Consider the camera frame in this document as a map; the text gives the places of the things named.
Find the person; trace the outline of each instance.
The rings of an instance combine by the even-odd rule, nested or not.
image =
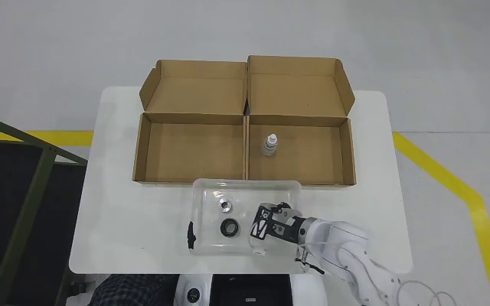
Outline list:
[[[178,274],[112,274],[95,289],[89,306],[171,306],[178,276]]]

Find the floor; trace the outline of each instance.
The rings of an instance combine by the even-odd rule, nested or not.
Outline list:
[[[489,12],[486,0],[1,0],[0,121],[91,130],[103,88],[141,84],[159,58],[338,57],[354,89],[385,93],[393,130],[478,191],[490,211]],[[487,305],[466,204],[399,152],[397,160],[415,266],[402,278],[460,305]],[[332,305],[355,305],[344,284],[327,278],[325,286]]]

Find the cardboard box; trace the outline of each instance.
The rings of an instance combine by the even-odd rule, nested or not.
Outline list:
[[[354,94],[340,60],[250,56],[247,101],[247,178],[356,183],[347,118]],[[279,144],[267,157],[261,148],[272,133]]]
[[[134,181],[246,178],[246,63],[159,60],[139,96]]]

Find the cardboard box flap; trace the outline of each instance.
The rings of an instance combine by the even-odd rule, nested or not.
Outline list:
[[[146,112],[242,114],[247,64],[159,60],[139,96]]]
[[[248,58],[251,115],[345,117],[354,94],[335,58]]]

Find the white tabletop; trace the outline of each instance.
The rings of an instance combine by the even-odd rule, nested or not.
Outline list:
[[[304,187],[303,216],[345,220],[370,237],[371,258],[412,269],[407,221],[384,95],[355,91],[349,114],[358,183]],[[70,256],[75,273],[297,273],[293,258],[193,256],[187,247],[191,186],[133,182],[143,111],[139,87],[103,91]]]

